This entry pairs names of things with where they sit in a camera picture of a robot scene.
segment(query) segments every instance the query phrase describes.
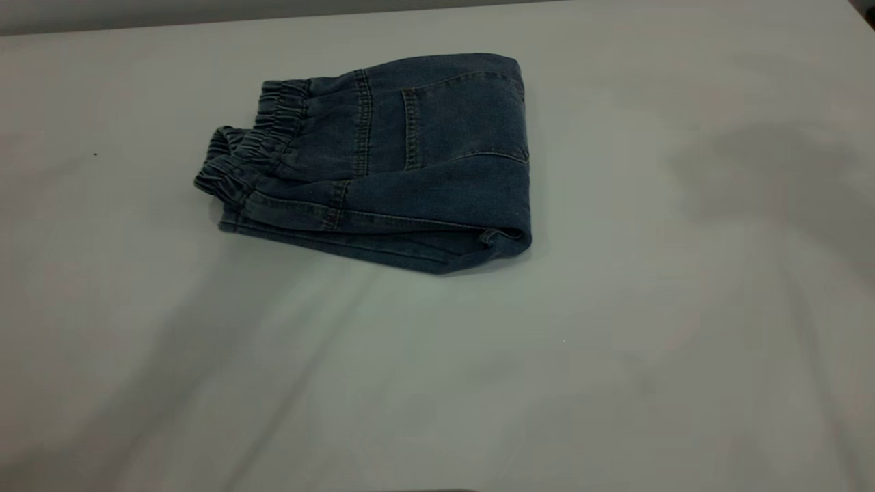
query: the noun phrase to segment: denim fabric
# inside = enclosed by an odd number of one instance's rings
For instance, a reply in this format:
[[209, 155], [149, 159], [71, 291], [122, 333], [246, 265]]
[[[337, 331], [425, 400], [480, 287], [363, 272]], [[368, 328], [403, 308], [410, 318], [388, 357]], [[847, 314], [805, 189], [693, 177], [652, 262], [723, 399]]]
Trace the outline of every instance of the denim fabric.
[[531, 244], [523, 96], [493, 54], [267, 81], [194, 184], [227, 232], [430, 273], [512, 257]]

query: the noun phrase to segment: white surface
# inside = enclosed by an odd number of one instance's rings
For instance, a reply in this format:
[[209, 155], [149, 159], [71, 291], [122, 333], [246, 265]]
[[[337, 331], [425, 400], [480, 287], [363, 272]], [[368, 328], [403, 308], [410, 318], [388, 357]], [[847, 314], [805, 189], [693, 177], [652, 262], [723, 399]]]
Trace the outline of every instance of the white surface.
[[[0, 39], [0, 488], [872, 487], [875, 35], [652, 4]], [[191, 181], [262, 80], [456, 52], [521, 63], [530, 254], [216, 230]]]
[[0, 33], [84, 31], [542, 0], [2, 0]]

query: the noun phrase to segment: seam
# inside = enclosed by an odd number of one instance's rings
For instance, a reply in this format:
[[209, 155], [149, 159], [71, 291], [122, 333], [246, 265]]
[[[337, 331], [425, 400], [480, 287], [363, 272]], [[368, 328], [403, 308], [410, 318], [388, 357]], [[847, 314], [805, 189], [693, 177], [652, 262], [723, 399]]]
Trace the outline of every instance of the seam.
[[374, 98], [368, 82], [368, 73], [355, 71], [355, 81], [359, 89], [359, 128], [355, 133], [355, 166], [353, 176], [363, 178], [368, 175], [368, 159], [371, 140], [371, 117], [374, 114]]
[[365, 248], [365, 247], [362, 247], [362, 246], [357, 246], [357, 245], [352, 245], [352, 244], [346, 244], [345, 242], [327, 241], [327, 240], [325, 240], [325, 239], [314, 239], [314, 238], [312, 238], [312, 237], [302, 237], [302, 236], [300, 236], [300, 235], [284, 234], [284, 233], [281, 233], [281, 232], [276, 232], [276, 231], [273, 231], [273, 230], [267, 230], [267, 229], [263, 229], [263, 228], [253, 227], [253, 226], [250, 226], [250, 225], [243, 226], [243, 225], [240, 225], [239, 223], [236, 223], [236, 222], [234, 223], [234, 226], [235, 226], [236, 228], [238, 228], [238, 229], [243, 228], [243, 229], [249, 229], [249, 230], [254, 230], [254, 231], [262, 232], [262, 233], [265, 233], [265, 234], [277, 235], [277, 236], [282, 236], [282, 237], [294, 237], [294, 238], [299, 239], [299, 240], [302, 240], [302, 241], [322, 242], [323, 244], [331, 244], [331, 245], [334, 245], [334, 246], [342, 246], [342, 247], [344, 247], [344, 248], [350, 248], [350, 249], [352, 249], [352, 250], [371, 251], [371, 252], [373, 252], [373, 253], [380, 253], [380, 254], [383, 254], [383, 255], [394, 255], [394, 256], [396, 256], [396, 257], [415, 258], [415, 259], [417, 259], [417, 260], [427, 260], [427, 261], [430, 261], [430, 262], [434, 262], [434, 263], [436, 263], [436, 264], [450, 264], [450, 262], [445, 262], [445, 261], [442, 261], [442, 260], [436, 260], [436, 259], [434, 259], [434, 258], [429, 258], [429, 257], [418, 257], [418, 256], [416, 256], [416, 255], [409, 255], [409, 254], [405, 254], [405, 253], [396, 253], [396, 252], [394, 252], [394, 251], [374, 250], [374, 249], [371, 249], [371, 248]]
[[449, 79], [443, 79], [442, 81], [432, 82], [431, 84], [427, 84], [424, 86], [411, 88], [413, 90], [428, 90], [430, 88], [434, 88], [436, 86], [441, 85], [453, 85], [458, 82], [469, 81], [473, 79], [503, 79], [504, 81], [508, 81], [516, 86], [516, 91], [520, 93], [520, 97], [522, 97], [522, 87], [520, 87], [520, 83], [510, 75], [502, 74], [501, 72], [468, 72], [461, 75], [456, 75], [455, 77], [450, 77]]
[[404, 98], [404, 114], [407, 119], [404, 138], [405, 163], [404, 171], [422, 167], [419, 163], [419, 136], [417, 135], [417, 100], [415, 89], [405, 88], [401, 91]]
[[[253, 192], [253, 194], [257, 194], [257, 195], [263, 197], [264, 199], [274, 201], [275, 203], [273, 205], [280, 205], [280, 206], [286, 206], [286, 207], [307, 206], [307, 207], [314, 207], [314, 208], [330, 208], [327, 205], [313, 203], [311, 201], [285, 200], [282, 198], [274, 198], [272, 196], [261, 193], [258, 190], [255, 190]], [[376, 212], [362, 212], [360, 210], [347, 209], [347, 210], [343, 210], [343, 212], [345, 214], [357, 214], [357, 215], [364, 215], [366, 217], [380, 217], [382, 219], [389, 219], [389, 220], [401, 221], [401, 222], [414, 222], [414, 223], [420, 223], [420, 224], [445, 225], [445, 226], [453, 226], [456, 228], [465, 228], [465, 229], [493, 228], [492, 226], [476, 226], [476, 225], [472, 225], [472, 224], [461, 224], [461, 223], [457, 223], [457, 222], [433, 221], [431, 219], [417, 219], [416, 217], [405, 217], [403, 215], [378, 214]]]
[[509, 158], [509, 159], [514, 160], [516, 162], [519, 162], [521, 164], [528, 164], [529, 163], [528, 159], [523, 158], [521, 156], [515, 156], [513, 154], [506, 154], [504, 152], [497, 152], [497, 151], [475, 151], [475, 152], [468, 152], [467, 154], [453, 156], [453, 157], [448, 158], [446, 160], [443, 160], [435, 165], [453, 162], [456, 160], [461, 160], [463, 158], [472, 158], [472, 157], [476, 157], [476, 156], [496, 156], [496, 157], [500, 157], [500, 158]]
[[343, 216], [343, 205], [347, 201], [348, 190], [349, 180], [334, 182], [331, 203], [325, 211], [325, 217], [322, 219], [322, 230], [326, 232], [337, 230], [340, 218]]

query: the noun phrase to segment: gray wall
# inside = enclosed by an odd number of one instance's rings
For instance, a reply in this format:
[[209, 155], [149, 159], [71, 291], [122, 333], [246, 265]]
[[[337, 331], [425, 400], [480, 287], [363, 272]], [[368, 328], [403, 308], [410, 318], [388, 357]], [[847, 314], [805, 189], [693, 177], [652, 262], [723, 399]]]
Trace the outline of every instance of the gray wall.
[[0, 0], [0, 35], [543, 0]]

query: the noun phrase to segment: blue denim jeans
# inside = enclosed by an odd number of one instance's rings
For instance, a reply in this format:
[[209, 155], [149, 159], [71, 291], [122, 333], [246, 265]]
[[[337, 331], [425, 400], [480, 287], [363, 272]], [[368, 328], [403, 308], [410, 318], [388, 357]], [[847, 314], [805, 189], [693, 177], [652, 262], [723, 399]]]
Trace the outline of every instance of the blue denim jeans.
[[194, 184], [221, 230], [446, 273], [529, 247], [528, 168], [516, 61], [456, 54], [264, 82]]

